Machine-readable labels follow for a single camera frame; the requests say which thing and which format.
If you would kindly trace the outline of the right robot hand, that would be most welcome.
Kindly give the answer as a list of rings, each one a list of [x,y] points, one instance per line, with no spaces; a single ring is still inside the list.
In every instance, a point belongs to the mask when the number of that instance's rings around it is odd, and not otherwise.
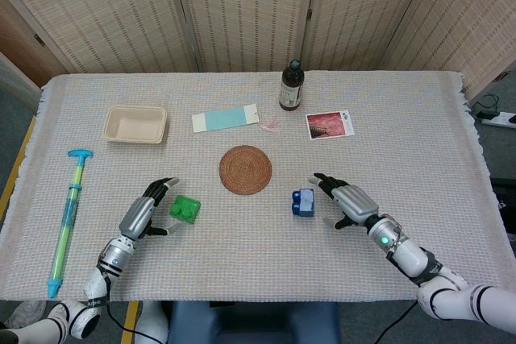
[[[381,220],[378,204],[358,186],[323,173],[315,173],[308,181],[318,186],[337,204],[343,214],[336,222],[326,219],[331,228],[342,230],[348,226],[362,226],[369,233]]]

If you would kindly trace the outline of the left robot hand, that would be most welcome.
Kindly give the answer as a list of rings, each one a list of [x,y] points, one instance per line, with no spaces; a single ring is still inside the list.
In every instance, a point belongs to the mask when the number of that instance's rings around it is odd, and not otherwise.
[[[121,235],[135,241],[145,235],[170,235],[182,228],[181,224],[175,224],[169,228],[152,226],[152,215],[155,209],[167,191],[179,181],[178,177],[172,177],[152,182],[144,194],[132,203],[120,222]]]

